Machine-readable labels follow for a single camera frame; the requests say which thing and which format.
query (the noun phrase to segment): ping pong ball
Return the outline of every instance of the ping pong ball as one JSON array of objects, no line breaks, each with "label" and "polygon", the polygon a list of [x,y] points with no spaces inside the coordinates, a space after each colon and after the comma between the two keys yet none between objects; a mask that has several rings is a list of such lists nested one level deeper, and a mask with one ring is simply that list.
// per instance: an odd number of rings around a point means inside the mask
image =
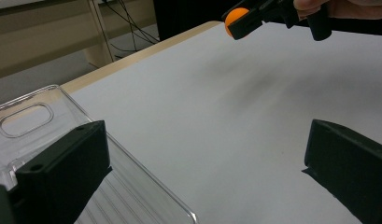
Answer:
[{"label": "ping pong ball", "polygon": [[231,34],[231,31],[229,30],[228,26],[236,21],[237,19],[239,19],[240,17],[246,15],[247,13],[249,12],[248,9],[246,8],[243,8],[243,7],[238,7],[238,8],[235,8],[234,10],[232,10],[228,16],[226,17],[225,19],[225,30],[226,30],[226,33],[228,33],[229,36],[232,36]]}]

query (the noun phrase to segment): white table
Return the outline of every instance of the white table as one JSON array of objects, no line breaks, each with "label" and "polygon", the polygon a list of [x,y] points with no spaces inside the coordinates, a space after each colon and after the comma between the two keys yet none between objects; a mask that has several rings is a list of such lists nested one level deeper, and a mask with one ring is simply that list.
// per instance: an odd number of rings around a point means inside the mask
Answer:
[{"label": "white table", "polygon": [[219,24],[72,96],[203,224],[355,224],[301,171],[312,119],[382,144],[382,36]]}]

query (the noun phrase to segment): human hand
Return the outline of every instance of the human hand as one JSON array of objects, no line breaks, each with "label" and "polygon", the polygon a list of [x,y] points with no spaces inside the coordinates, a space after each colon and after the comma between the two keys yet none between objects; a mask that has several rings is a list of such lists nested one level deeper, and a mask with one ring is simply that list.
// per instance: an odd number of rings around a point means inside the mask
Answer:
[{"label": "human hand", "polygon": [[301,20],[320,10],[326,3],[328,16],[341,19],[382,19],[382,0],[294,0]]}]

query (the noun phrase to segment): clear plastic container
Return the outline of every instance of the clear plastic container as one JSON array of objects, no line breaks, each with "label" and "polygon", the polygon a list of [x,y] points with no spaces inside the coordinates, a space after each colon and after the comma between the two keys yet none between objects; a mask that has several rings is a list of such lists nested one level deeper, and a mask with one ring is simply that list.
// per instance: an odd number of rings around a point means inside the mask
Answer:
[{"label": "clear plastic container", "polygon": [[[0,184],[7,189],[16,186],[17,169],[70,130],[91,121],[59,86],[0,105]],[[113,171],[77,223],[198,223],[186,204],[107,136]]]}]

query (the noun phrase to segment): cable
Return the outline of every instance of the cable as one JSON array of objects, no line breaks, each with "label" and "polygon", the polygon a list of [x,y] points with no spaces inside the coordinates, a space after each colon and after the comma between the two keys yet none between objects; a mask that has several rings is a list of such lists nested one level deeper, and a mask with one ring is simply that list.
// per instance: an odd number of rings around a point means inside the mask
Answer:
[{"label": "cable", "polygon": [[[108,3],[106,3],[106,5],[113,11],[113,12],[115,12],[115,14],[117,14],[118,16],[120,16],[122,19],[124,19],[125,21],[127,21],[127,22],[129,22],[126,18],[124,18],[119,12],[117,12],[114,8],[112,8]],[[149,43],[151,43],[151,44],[155,44],[155,43],[153,43],[153,42],[151,42],[150,40],[148,40],[148,39],[145,39],[144,37],[142,37],[142,36],[139,36],[138,34],[136,34],[136,33],[134,33],[134,35],[136,35],[136,36],[138,36],[139,38],[141,38],[141,39],[143,39],[143,40],[145,40],[145,41],[147,41],[147,42],[149,42]]]},{"label": "cable", "polygon": [[114,48],[114,49],[118,49],[120,51],[124,51],[124,52],[138,52],[138,49],[120,49],[118,47],[116,47],[115,45],[111,44],[111,46]]},{"label": "cable", "polygon": [[[115,14],[117,14],[117,15],[120,16],[122,19],[124,19],[125,21],[127,21],[127,22],[130,24],[130,27],[133,26],[133,27],[135,27],[136,29],[138,29],[142,34],[147,34],[147,35],[151,36],[150,34],[146,33],[146,32],[143,31],[142,29],[140,29],[137,25],[133,24],[130,20],[127,20],[126,18],[124,18],[118,11],[116,11],[114,8],[112,8],[106,0],[104,0],[104,3],[105,3],[106,6],[109,7],[109,9],[111,9]],[[149,42],[150,44],[156,44],[156,43],[152,42],[150,39],[148,39],[148,38],[144,38],[144,37],[142,37],[142,36],[140,36],[140,35],[138,35],[138,34],[136,34],[136,33],[134,33],[134,32],[132,32],[132,34],[138,36],[140,39],[143,39],[143,40]]]},{"label": "cable", "polygon": [[[129,13],[127,13],[127,20],[130,20],[130,15],[129,15]],[[130,26],[130,31],[132,32],[132,39],[133,39],[134,49],[137,50],[137,46],[135,45],[133,26]]]},{"label": "cable", "polygon": [[123,10],[126,12],[129,21],[132,21],[133,22],[133,25],[141,32],[141,34],[143,34],[143,36],[150,40],[149,38],[146,37],[146,35],[150,36],[153,40],[155,40],[156,42],[160,42],[158,39],[156,39],[155,37],[153,37],[152,35],[148,34],[147,32],[145,32],[144,30],[142,30],[141,28],[139,28],[136,24],[135,24],[135,21],[133,20],[132,16],[130,15],[130,13],[127,11],[127,7],[126,5],[124,4],[123,0],[119,0],[120,2],[120,5],[123,7]]}]

